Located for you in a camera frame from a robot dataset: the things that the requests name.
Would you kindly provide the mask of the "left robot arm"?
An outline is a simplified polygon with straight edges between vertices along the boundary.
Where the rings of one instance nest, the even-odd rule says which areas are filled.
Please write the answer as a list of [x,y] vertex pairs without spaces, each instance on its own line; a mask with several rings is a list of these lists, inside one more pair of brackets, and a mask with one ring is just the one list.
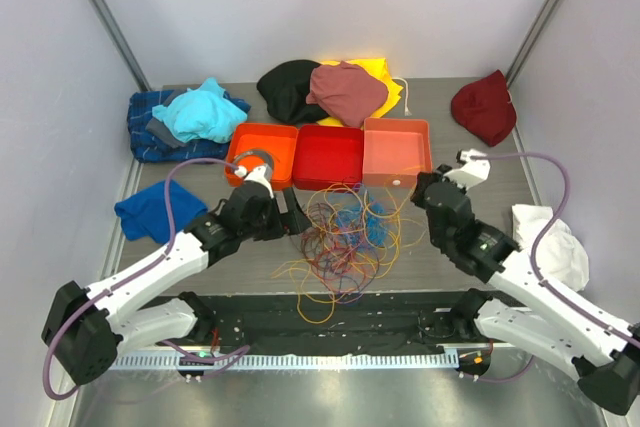
[[235,254],[248,239],[269,241],[307,230],[311,222],[294,191],[287,188],[283,195],[286,211],[280,211],[266,184],[246,181],[145,259],[88,287],[74,281],[61,286],[42,332],[48,347],[43,383],[50,383],[52,360],[83,386],[140,348],[180,338],[193,346],[205,344],[214,320],[195,294],[183,293],[156,307],[148,302]]

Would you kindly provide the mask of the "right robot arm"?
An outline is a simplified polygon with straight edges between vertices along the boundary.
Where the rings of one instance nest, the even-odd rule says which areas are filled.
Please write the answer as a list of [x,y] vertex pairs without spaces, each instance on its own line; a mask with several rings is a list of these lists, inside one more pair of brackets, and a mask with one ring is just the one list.
[[470,290],[451,318],[457,338],[504,341],[564,372],[602,409],[626,415],[639,395],[639,329],[554,278],[499,229],[478,220],[457,171],[421,172],[411,201],[431,244],[467,275],[526,306],[519,312]]

